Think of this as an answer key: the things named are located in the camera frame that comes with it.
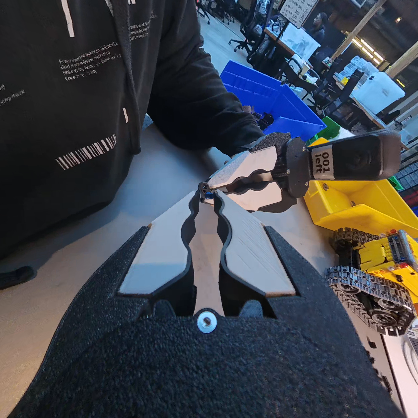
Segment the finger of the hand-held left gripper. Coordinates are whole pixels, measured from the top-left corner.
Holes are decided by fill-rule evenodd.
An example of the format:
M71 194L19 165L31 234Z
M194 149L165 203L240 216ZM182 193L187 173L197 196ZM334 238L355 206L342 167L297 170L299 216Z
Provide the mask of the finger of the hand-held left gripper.
M209 189L230 187L239 180L249 179L256 172L270 172L274 169L277 158L275 146L236 154L210 177L207 181Z
M246 188L244 191L223 192L215 190L217 194L227 196L230 200L249 212L260 211L262 207L270 206L282 201L282 190L276 182L267 182L263 188Z

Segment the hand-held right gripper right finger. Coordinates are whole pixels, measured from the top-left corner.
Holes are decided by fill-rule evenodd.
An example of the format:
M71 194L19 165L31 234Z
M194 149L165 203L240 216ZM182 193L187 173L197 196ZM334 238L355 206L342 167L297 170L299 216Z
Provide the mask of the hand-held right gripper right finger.
M281 262L268 228L230 199L214 193L220 254L219 291L225 316L239 316L249 300L264 316L275 316L270 300L295 296L295 287Z

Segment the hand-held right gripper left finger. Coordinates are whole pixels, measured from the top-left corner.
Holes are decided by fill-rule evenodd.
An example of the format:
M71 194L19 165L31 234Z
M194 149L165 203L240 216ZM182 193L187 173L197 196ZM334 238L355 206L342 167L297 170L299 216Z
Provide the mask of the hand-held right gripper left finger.
M200 193L190 192L148 226L118 288L118 296L148 299L151 307L168 301L177 316L192 316L196 306L196 286L191 240Z

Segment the person's left forearm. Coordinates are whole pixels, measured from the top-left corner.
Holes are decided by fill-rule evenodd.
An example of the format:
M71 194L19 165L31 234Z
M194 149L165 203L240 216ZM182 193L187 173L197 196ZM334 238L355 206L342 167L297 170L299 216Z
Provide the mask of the person's left forearm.
M263 137L203 49L193 1L159 1L162 31L147 113L177 147L228 156Z

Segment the grey desk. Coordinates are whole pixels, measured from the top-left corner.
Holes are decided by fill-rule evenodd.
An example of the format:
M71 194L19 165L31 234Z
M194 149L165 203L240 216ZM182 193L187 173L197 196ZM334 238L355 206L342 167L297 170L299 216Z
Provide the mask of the grey desk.
M255 213L296 285L274 318L222 316L217 215L201 205L191 240L190 316L145 318L147 300L117 295L140 231L205 180L223 156L143 131L115 200L19 249L2 269L35 278L1 291L1 417L402 417L322 278L329 233L303 202ZM212 163L205 157L215 157Z

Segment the green storage bin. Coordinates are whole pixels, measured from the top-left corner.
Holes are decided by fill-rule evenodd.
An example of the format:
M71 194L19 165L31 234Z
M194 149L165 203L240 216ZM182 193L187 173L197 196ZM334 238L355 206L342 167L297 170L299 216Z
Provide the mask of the green storage bin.
M306 145L312 147L314 145L325 144L332 140L338 140L354 136L353 133L342 128L338 123L334 122L330 117L324 117L322 122L326 125L324 129L314 135L306 142Z

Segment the blue storage bin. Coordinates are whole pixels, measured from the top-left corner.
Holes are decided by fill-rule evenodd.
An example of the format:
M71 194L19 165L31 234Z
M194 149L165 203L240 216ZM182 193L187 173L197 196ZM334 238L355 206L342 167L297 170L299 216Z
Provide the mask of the blue storage bin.
M273 124L264 134L290 133L308 141L326 128L326 124L286 84L229 60L220 75L227 91L238 97L242 105L253 106L254 111L270 114Z

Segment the yellow parts bin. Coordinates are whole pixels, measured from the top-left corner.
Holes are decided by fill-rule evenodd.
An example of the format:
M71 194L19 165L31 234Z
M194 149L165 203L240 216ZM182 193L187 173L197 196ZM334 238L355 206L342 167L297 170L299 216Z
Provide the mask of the yellow parts bin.
M304 196L313 223L380 235L403 229L417 238L417 216L389 183L400 168L400 135L381 130L313 143L313 177Z

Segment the white plastic container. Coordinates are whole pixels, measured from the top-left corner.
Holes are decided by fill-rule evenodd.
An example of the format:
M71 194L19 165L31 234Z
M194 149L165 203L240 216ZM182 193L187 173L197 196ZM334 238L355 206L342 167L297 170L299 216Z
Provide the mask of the white plastic container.
M404 96L404 90L384 72L373 73L352 92L356 101L376 115Z

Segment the shelf of coloured bins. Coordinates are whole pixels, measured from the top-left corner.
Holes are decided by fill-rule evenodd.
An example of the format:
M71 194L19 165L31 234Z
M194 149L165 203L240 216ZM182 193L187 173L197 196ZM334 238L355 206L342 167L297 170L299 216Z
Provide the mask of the shelf of coloured bins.
M398 173L389 178L389 182L400 194L406 204L418 215L418 161L407 162Z

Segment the yellow tracked brick bulldozer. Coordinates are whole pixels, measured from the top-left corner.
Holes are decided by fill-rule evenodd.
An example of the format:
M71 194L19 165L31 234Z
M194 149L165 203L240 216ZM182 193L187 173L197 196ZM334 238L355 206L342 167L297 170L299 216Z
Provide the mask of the yellow tracked brick bulldozer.
M372 330L403 336L417 319L417 241L404 230L340 228L332 248L339 264L325 278L342 304Z

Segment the black office chair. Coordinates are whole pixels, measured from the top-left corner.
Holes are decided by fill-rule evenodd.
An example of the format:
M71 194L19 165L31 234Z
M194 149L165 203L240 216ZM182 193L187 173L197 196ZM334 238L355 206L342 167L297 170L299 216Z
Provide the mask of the black office chair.
M228 44L236 43L234 52L238 49L245 50L248 54L247 60L254 54L262 40L264 28L271 16L274 8L274 0L253 0L250 8L240 25L240 32L244 36L243 40L231 39Z

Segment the handwritten sign board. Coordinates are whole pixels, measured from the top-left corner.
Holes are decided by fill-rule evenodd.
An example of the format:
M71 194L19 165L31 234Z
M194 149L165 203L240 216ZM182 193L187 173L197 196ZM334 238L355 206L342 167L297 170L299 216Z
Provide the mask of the handwritten sign board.
M300 29L317 3L318 0L285 0L279 13Z

